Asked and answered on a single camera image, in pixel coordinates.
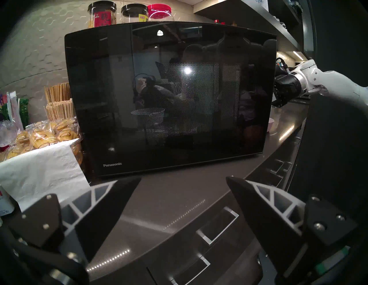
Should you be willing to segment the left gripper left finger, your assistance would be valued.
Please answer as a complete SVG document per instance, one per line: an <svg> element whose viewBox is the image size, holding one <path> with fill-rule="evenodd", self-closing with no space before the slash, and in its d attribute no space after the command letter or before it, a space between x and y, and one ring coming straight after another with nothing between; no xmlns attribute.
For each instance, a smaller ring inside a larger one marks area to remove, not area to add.
<svg viewBox="0 0 368 285"><path fill-rule="evenodd" d="M66 260L67 253L90 262L140 181L130 177L98 184L61 203L55 193L44 195L9 221L15 249L45 263Z"/></svg>

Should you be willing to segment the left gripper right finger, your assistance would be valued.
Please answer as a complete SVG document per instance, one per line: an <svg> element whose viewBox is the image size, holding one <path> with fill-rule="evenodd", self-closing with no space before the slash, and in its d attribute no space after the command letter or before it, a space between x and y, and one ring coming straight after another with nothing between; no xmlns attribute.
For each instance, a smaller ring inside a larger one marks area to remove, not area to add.
<svg viewBox="0 0 368 285"><path fill-rule="evenodd" d="M246 223L268 255L275 280L333 280L358 224L320 195L303 202L288 192L226 177Z"/></svg>

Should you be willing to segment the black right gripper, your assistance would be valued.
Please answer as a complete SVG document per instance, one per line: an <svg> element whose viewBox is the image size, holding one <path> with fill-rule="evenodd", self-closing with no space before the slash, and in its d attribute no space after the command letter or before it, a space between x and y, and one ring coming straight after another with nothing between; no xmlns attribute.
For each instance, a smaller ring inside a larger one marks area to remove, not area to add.
<svg viewBox="0 0 368 285"><path fill-rule="evenodd" d="M297 77L291 73L278 75L274 79L272 106L282 107L290 100L302 95L302 85Z"/></svg>

